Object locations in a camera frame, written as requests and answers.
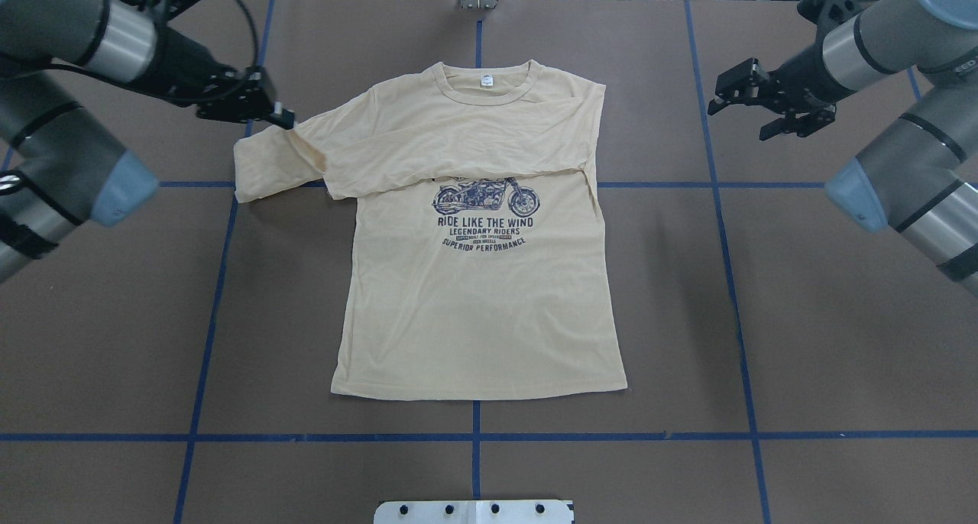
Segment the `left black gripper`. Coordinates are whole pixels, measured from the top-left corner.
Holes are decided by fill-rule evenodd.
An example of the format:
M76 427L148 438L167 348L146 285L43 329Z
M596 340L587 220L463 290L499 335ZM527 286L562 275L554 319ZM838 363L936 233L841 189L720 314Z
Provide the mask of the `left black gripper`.
M209 48L179 32L163 32L153 60L153 94L181 106L196 106L196 117L244 124L266 123L291 130L296 114L279 100L272 79L257 65L252 39L251 64L240 71L214 59Z

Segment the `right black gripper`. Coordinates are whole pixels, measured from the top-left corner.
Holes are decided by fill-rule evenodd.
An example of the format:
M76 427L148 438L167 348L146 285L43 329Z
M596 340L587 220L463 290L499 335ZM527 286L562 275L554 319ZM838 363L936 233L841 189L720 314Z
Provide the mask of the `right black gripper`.
M819 50L804 50L775 70L749 58L718 76L707 115L733 104L761 105L783 116L760 128L760 141L782 134L804 138L834 123L834 90Z

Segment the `left silver-grey robot arm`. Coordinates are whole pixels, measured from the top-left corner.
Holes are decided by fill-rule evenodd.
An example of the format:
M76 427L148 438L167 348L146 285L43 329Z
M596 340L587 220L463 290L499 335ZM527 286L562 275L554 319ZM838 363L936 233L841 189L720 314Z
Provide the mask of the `left silver-grey robot arm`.
M157 192L157 177L55 79L83 75L210 121L292 128L265 68L238 70L169 23L202 0L1 0L3 280L84 222L112 227Z

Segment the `right silver-grey robot arm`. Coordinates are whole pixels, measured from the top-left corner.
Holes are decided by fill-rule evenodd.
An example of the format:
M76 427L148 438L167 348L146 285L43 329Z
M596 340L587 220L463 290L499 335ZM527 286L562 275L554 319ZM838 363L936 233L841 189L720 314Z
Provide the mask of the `right silver-grey robot arm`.
M846 99L918 77L904 107L824 182L868 232L905 239L937 273L976 293L976 0L800 0L814 39L776 67L746 58L720 73L706 112L769 111L761 141L810 137Z

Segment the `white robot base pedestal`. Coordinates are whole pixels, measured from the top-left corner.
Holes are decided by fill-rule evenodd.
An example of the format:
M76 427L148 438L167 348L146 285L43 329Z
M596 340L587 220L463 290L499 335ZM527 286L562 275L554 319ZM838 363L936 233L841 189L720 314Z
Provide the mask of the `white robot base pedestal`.
M570 500L416 500L383 502L374 523L575 523Z

